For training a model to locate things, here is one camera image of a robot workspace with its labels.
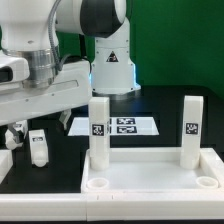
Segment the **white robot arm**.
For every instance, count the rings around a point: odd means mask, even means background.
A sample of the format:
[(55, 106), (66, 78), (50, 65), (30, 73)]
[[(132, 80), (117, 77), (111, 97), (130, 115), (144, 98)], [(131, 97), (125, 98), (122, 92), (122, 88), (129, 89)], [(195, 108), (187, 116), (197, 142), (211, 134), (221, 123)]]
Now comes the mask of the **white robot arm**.
[(90, 66), (59, 56), (57, 34), (108, 38), (126, 23), (126, 0), (0, 0), (0, 126), (15, 149), (14, 124), (86, 105)]

